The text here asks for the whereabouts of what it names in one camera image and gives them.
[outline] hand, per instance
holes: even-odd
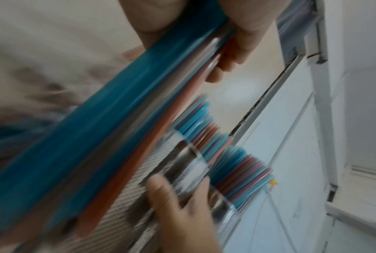
[[[159,40],[181,15],[189,0],[119,0],[132,27],[148,48]],[[242,64],[258,46],[272,22],[290,0],[218,0],[237,25],[232,42],[206,81],[218,83],[223,72]]]
[[[181,209],[168,181],[152,176],[147,194],[160,227],[164,253],[222,253],[208,204],[209,178],[205,178]]]

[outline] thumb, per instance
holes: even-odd
[[[147,182],[147,196],[160,229],[167,234],[181,236],[184,231],[184,216],[178,197],[171,185],[161,175],[153,175]]]

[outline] silver foil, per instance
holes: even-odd
[[[200,153],[182,135],[176,131],[166,134],[128,182],[92,235],[84,239],[72,236],[58,244],[56,252],[157,252],[160,248],[158,225],[146,199],[146,181],[155,173],[164,175],[183,204],[208,170]],[[220,244],[224,245],[240,216],[213,188],[209,192],[209,203]]]

